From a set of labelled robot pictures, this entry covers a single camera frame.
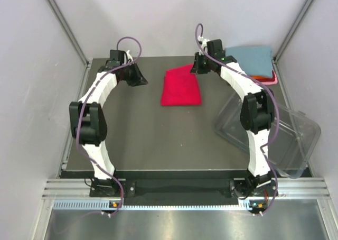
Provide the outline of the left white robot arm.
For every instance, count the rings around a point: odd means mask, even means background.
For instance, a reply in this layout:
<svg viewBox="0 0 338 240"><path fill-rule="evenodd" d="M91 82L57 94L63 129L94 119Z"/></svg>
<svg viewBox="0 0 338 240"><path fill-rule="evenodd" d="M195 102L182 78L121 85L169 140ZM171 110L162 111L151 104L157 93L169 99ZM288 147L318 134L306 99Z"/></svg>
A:
<svg viewBox="0 0 338 240"><path fill-rule="evenodd" d="M78 151L89 159L94 169L90 185L92 197L117 197L121 192L106 147L108 125L103 112L108 96L121 81L131 87L147 84L129 51L111 50L88 91L69 105L72 137Z"/></svg>

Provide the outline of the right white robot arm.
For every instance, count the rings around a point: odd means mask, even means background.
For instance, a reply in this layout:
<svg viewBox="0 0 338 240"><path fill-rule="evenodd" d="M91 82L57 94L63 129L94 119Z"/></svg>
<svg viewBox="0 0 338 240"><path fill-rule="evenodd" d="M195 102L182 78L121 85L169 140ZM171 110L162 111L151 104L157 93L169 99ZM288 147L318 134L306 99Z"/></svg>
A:
<svg viewBox="0 0 338 240"><path fill-rule="evenodd" d="M217 73L239 96L242 108L240 123L247 132L249 141L248 176L244 185L244 194L261 194L271 182L271 167L267 162L268 138L272 123L275 120L275 106L272 93L249 77L240 67L237 60L227 56L222 41L196 39L199 51L194 55L193 74Z"/></svg>

